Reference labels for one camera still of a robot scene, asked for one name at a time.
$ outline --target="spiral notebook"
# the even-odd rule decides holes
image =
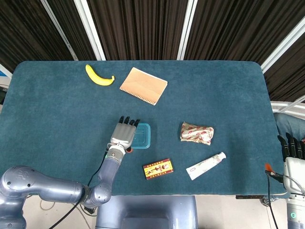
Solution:
[[[155,106],[166,86],[167,81],[132,68],[120,90]]]

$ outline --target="crumpled wrapper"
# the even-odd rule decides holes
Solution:
[[[183,122],[180,139],[181,141],[203,143],[209,146],[211,144],[213,134],[213,127],[192,125]]]

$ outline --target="blue plastic container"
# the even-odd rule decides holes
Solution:
[[[151,145],[151,127],[148,123],[139,123],[134,134],[132,148],[147,149]]]

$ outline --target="banana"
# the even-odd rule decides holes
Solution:
[[[90,77],[90,79],[98,85],[109,86],[114,81],[114,75],[112,76],[111,79],[101,78],[100,76],[98,76],[95,73],[95,71],[92,69],[92,67],[88,64],[86,65],[86,72],[87,72],[88,76]]]

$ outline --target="white tube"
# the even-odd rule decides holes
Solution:
[[[186,171],[190,175],[191,180],[194,180],[201,174],[213,168],[215,165],[219,164],[224,158],[226,158],[226,156],[224,152],[221,152],[214,155],[213,157],[210,157],[209,159],[206,159],[194,166],[187,168]]]

